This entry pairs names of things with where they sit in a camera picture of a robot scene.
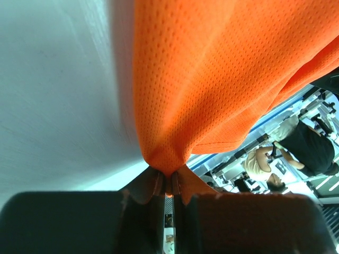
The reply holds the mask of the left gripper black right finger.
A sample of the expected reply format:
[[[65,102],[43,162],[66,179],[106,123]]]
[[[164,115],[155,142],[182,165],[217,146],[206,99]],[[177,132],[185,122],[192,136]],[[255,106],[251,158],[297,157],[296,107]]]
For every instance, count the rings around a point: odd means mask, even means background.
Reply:
[[[176,253],[335,253],[320,208],[299,194],[218,192],[188,167],[171,176]]]

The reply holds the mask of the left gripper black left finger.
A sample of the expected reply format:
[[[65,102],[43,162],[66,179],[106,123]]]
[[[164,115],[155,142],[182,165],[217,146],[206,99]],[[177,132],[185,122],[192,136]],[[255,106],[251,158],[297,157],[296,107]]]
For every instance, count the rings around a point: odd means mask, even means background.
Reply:
[[[118,191],[21,192],[1,210],[1,253],[161,253],[164,175]]]

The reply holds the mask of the orange t shirt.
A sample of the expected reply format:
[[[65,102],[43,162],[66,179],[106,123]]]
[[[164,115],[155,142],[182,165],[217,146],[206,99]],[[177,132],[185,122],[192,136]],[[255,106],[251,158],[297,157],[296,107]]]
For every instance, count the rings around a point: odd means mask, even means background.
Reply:
[[[191,154],[232,151],[252,126],[338,67],[338,1],[135,1],[133,103],[142,155],[181,196],[212,189]]]

